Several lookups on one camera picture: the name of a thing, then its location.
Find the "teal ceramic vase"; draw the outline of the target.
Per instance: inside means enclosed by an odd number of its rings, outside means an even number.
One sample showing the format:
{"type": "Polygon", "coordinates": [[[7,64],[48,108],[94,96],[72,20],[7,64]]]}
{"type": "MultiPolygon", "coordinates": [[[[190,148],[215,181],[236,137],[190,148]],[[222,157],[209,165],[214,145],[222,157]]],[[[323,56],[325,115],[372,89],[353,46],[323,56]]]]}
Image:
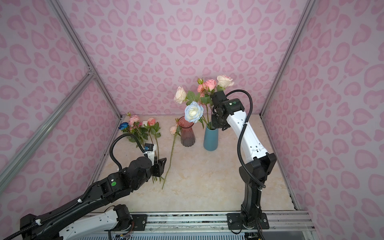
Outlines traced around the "teal ceramic vase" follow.
{"type": "Polygon", "coordinates": [[[207,151],[215,151],[219,144],[219,130],[213,127],[206,128],[203,146],[207,151]]]}

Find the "light blue white rose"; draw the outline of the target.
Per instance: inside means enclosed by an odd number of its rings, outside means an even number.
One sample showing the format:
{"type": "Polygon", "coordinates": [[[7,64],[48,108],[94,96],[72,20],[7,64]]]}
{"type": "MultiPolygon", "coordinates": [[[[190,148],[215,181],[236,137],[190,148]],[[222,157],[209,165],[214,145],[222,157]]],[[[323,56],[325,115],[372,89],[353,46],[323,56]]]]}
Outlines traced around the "light blue white rose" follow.
{"type": "Polygon", "coordinates": [[[208,126],[208,122],[204,116],[204,113],[204,106],[198,102],[193,101],[186,106],[184,118],[189,123],[196,124],[197,122],[200,122],[204,128],[208,126]]]}

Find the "pink spray rose branch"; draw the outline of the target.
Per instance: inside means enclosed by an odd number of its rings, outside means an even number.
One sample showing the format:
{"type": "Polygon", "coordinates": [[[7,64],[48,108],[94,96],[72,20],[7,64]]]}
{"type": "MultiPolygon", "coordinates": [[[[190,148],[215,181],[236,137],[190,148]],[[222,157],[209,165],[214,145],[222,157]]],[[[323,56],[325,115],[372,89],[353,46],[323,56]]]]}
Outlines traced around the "pink spray rose branch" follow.
{"type": "Polygon", "coordinates": [[[212,126],[212,95],[216,91],[217,82],[214,79],[206,80],[198,79],[198,93],[200,94],[200,103],[206,107],[207,117],[206,124],[210,130],[213,130],[212,126]]]}

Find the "dark red glass vase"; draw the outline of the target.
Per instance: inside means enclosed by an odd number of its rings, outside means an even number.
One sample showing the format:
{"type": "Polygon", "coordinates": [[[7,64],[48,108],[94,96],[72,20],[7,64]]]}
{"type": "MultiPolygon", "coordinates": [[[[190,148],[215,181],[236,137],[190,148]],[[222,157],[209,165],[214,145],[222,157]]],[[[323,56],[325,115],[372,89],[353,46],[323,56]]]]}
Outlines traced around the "dark red glass vase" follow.
{"type": "Polygon", "coordinates": [[[180,127],[181,143],[185,147],[191,147],[195,144],[196,138],[193,131],[194,123],[188,122],[185,117],[179,118],[178,125],[180,127]]]}

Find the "peach spray rose branch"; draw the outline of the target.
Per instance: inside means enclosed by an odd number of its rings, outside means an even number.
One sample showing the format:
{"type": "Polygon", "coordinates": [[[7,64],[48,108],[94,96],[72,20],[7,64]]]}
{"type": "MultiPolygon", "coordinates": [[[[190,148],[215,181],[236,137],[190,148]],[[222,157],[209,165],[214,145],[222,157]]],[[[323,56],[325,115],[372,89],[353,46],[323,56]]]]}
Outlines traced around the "peach spray rose branch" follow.
{"type": "Polygon", "coordinates": [[[175,145],[176,145],[176,139],[177,139],[177,137],[181,136],[181,133],[180,133],[181,127],[179,125],[179,121],[180,121],[180,119],[175,119],[175,125],[170,127],[170,133],[173,136],[173,141],[172,141],[171,153],[170,153],[170,158],[169,158],[169,168],[167,169],[166,175],[164,177],[164,182],[162,184],[162,190],[165,188],[165,185],[166,185],[166,182],[168,179],[168,175],[169,175],[169,172],[170,172],[171,167],[172,167],[172,160],[173,160],[174,149],[175,149],[175,145]]]}

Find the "dark blue small flower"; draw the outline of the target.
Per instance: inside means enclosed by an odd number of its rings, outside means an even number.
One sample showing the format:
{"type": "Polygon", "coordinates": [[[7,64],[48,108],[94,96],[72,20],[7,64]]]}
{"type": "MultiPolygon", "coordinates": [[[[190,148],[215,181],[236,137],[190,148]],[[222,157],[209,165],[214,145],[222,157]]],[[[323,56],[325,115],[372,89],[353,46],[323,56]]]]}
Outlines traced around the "dark blue small flower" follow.
{"type": "Polygon", "coordinates": [[[119,125],[118,129],[119,129],[120,131],[123,131],[123,130],[129,128],[129,126],[130,126],[129,123],[127,123],[127,122],[123,122],[123,123],[121,123],[121,124],[119,125]]]}

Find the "large peach pink rose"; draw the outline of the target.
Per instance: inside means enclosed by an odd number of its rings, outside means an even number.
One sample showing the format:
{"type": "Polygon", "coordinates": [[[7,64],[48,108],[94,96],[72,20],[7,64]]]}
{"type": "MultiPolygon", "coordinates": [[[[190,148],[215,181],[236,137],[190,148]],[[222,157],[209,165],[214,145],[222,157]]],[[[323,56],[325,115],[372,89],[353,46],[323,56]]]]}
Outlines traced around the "large peach pink rose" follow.
{"type": "Polygon", "coordinates": [[[217,82],[218,82],[218,86],[223,90],[235,84],[233,82],[233,79],[226,75],[218,75],[217,82]]]}

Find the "pink peony flower stem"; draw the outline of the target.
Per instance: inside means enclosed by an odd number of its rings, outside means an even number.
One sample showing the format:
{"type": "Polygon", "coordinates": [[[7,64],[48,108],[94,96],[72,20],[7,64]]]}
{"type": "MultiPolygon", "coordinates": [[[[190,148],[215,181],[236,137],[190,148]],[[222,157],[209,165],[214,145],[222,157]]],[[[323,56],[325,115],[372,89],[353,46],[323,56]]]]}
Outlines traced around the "pink peony flower stem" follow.
{"type": "Polygon", "coordinates": [[[129,118],[129,133],[135,135],[142,146],[149,139],[148,122],[141,121],[137,115],[128,114],[129,118]]]}

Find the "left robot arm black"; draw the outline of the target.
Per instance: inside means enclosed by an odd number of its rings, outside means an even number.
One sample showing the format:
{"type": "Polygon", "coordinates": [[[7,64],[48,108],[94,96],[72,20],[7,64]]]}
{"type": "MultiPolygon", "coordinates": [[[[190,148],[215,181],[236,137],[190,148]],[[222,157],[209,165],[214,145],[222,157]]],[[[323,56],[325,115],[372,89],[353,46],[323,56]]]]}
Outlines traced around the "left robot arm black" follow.
{"type": "Polygon", "coordinates": [[[130,195],[154,177],[161,177],[167,159],[152,162],[139,157],[126,168],[93,183],[69,203],[46,214],[28,214],[21,219],[24,240],[77,240],[97,231],[127,230],[133,219],[127,206],[116,205],[103,214],[85,215],[130,195]]]}

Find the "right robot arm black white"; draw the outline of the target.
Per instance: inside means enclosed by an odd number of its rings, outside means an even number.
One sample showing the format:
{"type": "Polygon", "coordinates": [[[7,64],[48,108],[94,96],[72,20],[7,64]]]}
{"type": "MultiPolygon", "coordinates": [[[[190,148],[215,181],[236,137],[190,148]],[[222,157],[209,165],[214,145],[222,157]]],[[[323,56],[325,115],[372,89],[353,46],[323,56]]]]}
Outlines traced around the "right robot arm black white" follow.
{"type": "Polygon", "coordinates": [[[269,228],[266,214],[261,207],[262,191],[271,174],[277,157],[262,145],[249,120],[253,112],[246,111],[239,99],[230,100],[229,94],[216,92],[213,102],[212,124],[222,131],[232,129],[237,141],[237,156],[240,161],[239,173],[245,183],[245,197],[239,213],[227,214],[228,228],[234,234],[242,230],[255,229],[261,232],[269,228]]]}

